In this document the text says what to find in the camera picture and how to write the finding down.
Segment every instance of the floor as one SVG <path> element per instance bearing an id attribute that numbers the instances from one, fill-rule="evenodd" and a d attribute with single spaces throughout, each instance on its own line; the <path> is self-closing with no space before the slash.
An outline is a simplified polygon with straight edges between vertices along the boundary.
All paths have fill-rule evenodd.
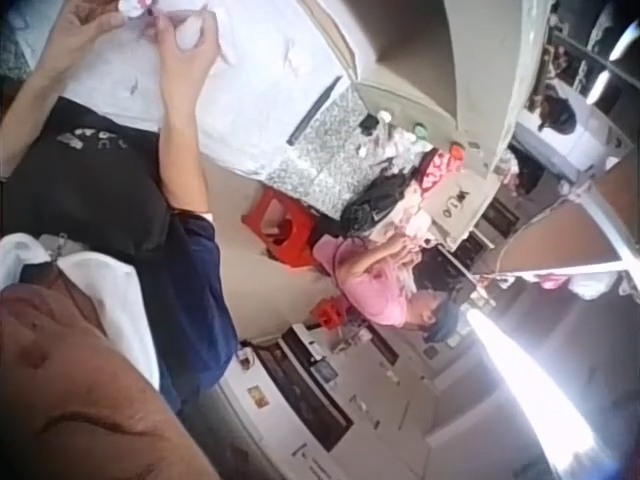
<path id="1" fill-rule="evenodd" d="M 292 270 L 264 254 L 263 244 L 240 222 L 260 194 L 259 182 L 216 165 L 205 168 L 211 211 L 222 252 L 222 284 L 238 335 L 256 340 L 308 319 L 331 281 L 314 270 Z"/>

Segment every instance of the woman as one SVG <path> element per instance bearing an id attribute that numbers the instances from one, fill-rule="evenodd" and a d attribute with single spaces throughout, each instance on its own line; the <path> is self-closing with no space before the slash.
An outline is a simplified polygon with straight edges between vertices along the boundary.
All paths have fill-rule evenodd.
<path id="1" fill-rule="evenodd" d="M 313 255 L 368 320 L 418 330 L 426 342 L 441 342 L 455 332 L 459 308 L 444 292 L 414 292 L 405 285 L 421 259 L 420 248 L 401 234 L 379 245 L 325 235 L 313 247 Z"/>
<path id="2" fill-rule="evenodd" d="M 124 24 L 113 0 L 65 1 L 37 67 L 0 127 L 4 249 L 18 265 L 7 273 L 8 283 L 24 283 L 31 264 L 50 265 L 63 256 L 60 268 L 40 275 L 62 274 L 89 297 L 100 320 L 93 327 L 152 386 L 159 378 L 175 411 L 214 385 L 237 349 L 199 163 L 196 104 L 220 53 L 215 16 L 200 14 L 202 38 L 189 52 L 176 45 L 171 21 L 155 18 L 165 106 L 159 142 L 155 134 L 123 128 L 59 99 L 93 44 Z M 84 252 L 66 257 L 69 249 Z M 105 276 L 112 280 L 102 281 Z M 34 305 L 39 300 L 29 295 L 43 296 L 24 291 L 21 298 Z M 126 333 L 126 318 L 136 322 L 134 333 Z M 144 342 L 149 331 L 151 349 Z M 141 365 L 153 363 L 156 353 L 154 374 L 153 366 Z"/>

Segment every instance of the pink garment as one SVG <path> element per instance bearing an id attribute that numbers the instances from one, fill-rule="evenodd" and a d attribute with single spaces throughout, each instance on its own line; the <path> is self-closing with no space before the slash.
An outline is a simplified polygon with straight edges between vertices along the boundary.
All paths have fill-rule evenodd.
<path id="1" fill-rule="evenodd" d="M 359 240 L 322 237 L 313 248 L 313 256 L 334 280 L 337 268 L 353 255 L 366 250 Z M 401 327 L 407 317 L 407 300 L 391 260 L 375 265 L 370 272 L 338 287 L 349 302 L 366 318 L 379 325 Z"/>

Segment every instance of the red plastic stool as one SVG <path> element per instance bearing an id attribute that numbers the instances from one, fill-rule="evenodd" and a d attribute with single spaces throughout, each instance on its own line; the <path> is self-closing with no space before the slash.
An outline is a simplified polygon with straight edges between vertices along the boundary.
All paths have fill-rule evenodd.
<path id="1" fill-rule="evenodd" d="M 262 230 L 262 221 L 273 202 L 284 209 L 286 232 L 283 236 L 267 234 Z M 242 223 L 266 245 L 268 252 L 276 260 L 293 268 L 312 267 L 316 261 L 309 248 L 309 236 L 315 225 L 315 217 L 300 202 L 284 193 L 265 187 L 258 203 L 242 216 Z"/>
<path id="2" fill-rule="evenodd" d="M 311 310 L 311 317 L 327 330 L 335 330 L 347 320 L 347 304 L 342 296 L 323 298 Z"/>

